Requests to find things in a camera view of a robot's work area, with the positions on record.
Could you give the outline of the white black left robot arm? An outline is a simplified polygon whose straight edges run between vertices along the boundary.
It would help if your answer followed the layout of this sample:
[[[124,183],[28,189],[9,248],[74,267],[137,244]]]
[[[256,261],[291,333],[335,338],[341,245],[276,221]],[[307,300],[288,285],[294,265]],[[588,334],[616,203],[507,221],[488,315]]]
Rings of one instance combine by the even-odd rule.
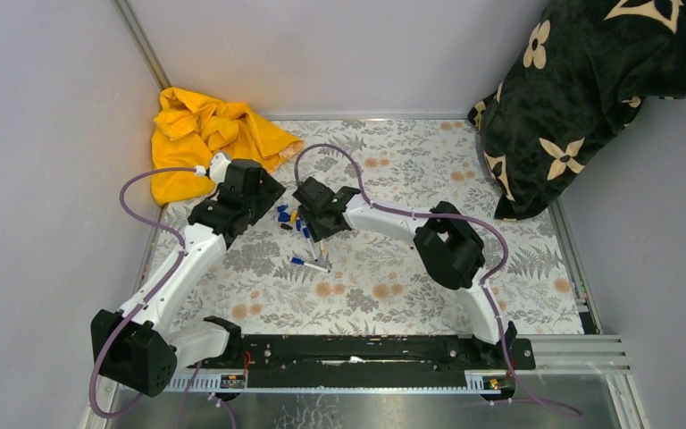
[[[285,189],[258,162],[223,153],[190,172],[207,177],[215,194],[193,207],[181,231],[164,227],[177,245],[141,290],[118,310],[100,310],[93,318],[92,388],[103,376],[155,397],[181,368],[207,359],[229,367],[242,358],[236,324],[209,316],[174,332],[172,322],[208,268],[273,208]]]

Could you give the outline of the blue cap marker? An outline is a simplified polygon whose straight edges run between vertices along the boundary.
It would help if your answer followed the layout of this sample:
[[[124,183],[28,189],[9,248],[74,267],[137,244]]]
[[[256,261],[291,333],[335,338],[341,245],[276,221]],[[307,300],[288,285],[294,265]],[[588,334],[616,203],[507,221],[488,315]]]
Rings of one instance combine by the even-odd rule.
[[[309,250],[310,250],[310,254],[311,254],[311,256],[312,256],[312,259],[313,259],[314,261],[318,261],[318,260],[319,260],[318,253],[317,253],[317,251],[315,250],[314,241],[312,240],[310,231],[309,231],[305,226],[303,226],[303,227],[301,228],[301,232],[304,234],[305,242],[306,242],[306,244],[307,244],[308,247],[309,247]]]

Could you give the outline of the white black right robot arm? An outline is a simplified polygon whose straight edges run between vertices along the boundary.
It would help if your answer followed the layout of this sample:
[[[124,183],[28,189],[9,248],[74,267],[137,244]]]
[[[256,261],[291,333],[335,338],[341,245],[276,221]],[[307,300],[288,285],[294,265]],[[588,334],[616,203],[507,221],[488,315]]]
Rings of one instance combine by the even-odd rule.
[[[293,198],[315,242],[343,231],[367,231],[411,243],[432,280],[456,295],[478,341],[480,362],[498,368],[512,356],[509,341],[516,330],[481,283],[489,273],[484,242],[455,206],[446,201],[429,209],[400,206],[352,187],[334,191],[314,178],[298,184]]]

